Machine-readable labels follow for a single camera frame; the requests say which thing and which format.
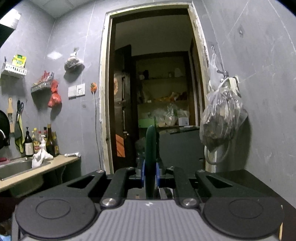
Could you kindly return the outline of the clear plastic bag hanging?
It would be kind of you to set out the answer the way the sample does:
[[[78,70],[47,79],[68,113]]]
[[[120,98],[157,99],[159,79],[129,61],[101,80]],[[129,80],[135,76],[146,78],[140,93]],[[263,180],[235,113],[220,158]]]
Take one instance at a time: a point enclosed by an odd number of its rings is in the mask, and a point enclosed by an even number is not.
[[[209,93],[207,106],[200,124],[200,140],[204,145],[206,162],[218,165],[226,158],[230,144],[248,114],[243,106],[238,88],[238,77],[230,77],[216,65],[217,54],[211,46],[212,56],[208,66]]]

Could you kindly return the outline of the dark glass bottle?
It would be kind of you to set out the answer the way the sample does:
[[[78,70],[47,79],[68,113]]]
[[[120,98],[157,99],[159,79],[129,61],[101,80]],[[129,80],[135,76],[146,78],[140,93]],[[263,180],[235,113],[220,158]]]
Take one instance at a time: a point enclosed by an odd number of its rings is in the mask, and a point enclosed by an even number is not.
[[[56,156],[56,154],[55,154],[55,143],[54,143],[54,140],[53,140],[53,137],[52,137],[51,124],[48,124],[47,129],[48,129],[48,137],[47,137],[47,142],[46,142],[46,150],[50,155],[55,157]]]

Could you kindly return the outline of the wooden brush hanging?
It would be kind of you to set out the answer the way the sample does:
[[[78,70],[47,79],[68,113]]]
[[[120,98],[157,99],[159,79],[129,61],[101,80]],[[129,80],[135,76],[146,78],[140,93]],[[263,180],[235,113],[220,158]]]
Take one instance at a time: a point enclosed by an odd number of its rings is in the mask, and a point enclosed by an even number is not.
[[[14,110],[13,110],[13,99],[11,97],[8,98],[7,115],[10,123],[10,133],[14,133],[15,132]]]

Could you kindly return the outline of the white wall rack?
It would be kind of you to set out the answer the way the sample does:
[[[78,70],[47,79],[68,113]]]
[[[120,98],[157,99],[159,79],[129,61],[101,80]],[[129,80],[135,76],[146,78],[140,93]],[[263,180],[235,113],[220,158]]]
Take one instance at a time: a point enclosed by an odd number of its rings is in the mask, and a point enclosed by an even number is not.
[[[6,58],[4,58],[4,63],[1,68],[1,75],[2,74],[12,77],[24,77],[27,75],[27,69],[8,63]]]

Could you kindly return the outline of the green hanging cloth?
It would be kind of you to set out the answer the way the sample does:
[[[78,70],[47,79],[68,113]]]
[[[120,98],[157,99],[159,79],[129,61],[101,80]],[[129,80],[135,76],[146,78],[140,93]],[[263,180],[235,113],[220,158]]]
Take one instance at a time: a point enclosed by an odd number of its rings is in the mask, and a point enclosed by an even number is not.
[[[23,102],[17,101],[16,121],[15,121],[15,144],[21,154],[24,153],[25,137],[23,136],[23,124],[21,114],[23,112]]]

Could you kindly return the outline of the white wall switch plate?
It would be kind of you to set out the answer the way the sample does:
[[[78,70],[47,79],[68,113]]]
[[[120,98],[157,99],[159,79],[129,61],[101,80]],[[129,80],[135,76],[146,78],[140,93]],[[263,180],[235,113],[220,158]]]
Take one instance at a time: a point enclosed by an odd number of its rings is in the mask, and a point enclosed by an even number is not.
[[[68,98],[80,97],[85,95],[85,84],[74,85],[68,88]]]

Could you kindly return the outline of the grey bag on wall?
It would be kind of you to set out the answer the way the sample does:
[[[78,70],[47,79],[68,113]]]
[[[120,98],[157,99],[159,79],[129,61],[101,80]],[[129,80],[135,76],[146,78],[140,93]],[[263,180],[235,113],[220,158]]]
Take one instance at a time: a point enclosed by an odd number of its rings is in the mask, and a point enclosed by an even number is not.
[[[77,57],[78,51],[79,47],[74,48],[73,52],[70,54],[70,57],[67,58],[64,64],[64,69],[66,72],[73,72],[83,65],[82,60]]]

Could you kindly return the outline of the dark sauce bottle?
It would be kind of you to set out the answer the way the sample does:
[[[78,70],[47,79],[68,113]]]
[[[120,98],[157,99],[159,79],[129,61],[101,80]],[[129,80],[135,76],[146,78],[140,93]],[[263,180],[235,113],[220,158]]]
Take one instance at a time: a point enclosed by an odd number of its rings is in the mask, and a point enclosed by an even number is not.
[[[25,136],[25,142],[24,142],[24,146],[25,146],[25,155],[27,157],[32,157],[34,154],[34,145],[33,145],[33,140],[30,137],[30,132],[29,132],[29,128],[26,127],[26,136]]]

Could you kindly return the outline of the white cloth on counter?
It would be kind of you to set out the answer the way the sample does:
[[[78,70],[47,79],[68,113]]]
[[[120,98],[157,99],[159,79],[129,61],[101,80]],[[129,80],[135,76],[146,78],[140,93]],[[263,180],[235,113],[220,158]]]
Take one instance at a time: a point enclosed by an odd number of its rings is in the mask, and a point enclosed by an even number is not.
[[[33,154],[32,168],[38,168],[44,161],[53,160],[53,156],[46,150],[45,135],[41,135],[41,144],[39,145],[39,151]]]

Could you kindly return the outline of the steel kitchen sink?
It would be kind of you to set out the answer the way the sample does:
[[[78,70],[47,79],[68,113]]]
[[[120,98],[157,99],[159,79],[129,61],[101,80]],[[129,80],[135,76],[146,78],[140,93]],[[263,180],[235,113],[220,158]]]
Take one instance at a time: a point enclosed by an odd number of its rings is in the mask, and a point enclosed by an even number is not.
[[[3,164],[0,167],[0,178],[1,181],[15,177],[19,174],[26,173],[33,170],[32,158],[22,158],[14,160],[7,164]]]

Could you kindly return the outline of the red plastic bag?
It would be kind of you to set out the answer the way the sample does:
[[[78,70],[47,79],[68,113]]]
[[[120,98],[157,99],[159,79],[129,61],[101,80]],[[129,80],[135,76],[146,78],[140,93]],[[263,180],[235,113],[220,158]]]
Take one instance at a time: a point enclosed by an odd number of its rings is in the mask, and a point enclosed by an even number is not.
[[[51,97],[48,102],[48,107],[53,108],[62,103],[61,96],[58,94],[58,81],[53,80],[51,83]]]

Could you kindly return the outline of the dark grey cabinet box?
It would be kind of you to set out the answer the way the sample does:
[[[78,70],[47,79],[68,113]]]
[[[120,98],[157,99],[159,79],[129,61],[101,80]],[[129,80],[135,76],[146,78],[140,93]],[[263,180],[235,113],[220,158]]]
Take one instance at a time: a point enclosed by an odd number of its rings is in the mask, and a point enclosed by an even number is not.
[[[198,127],[183,127],[159,132],[159,155],[164,166],[182,168],[187,174],[205,168],[204,145]]]

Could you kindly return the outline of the wooden storage shelf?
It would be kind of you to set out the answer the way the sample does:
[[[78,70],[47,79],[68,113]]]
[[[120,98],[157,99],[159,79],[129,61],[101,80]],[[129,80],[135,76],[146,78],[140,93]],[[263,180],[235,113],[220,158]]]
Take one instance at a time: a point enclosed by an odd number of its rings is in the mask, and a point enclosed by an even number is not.
[[[134,61],[139,128],[195,126],[198,118],[188,52],[137,55]]]

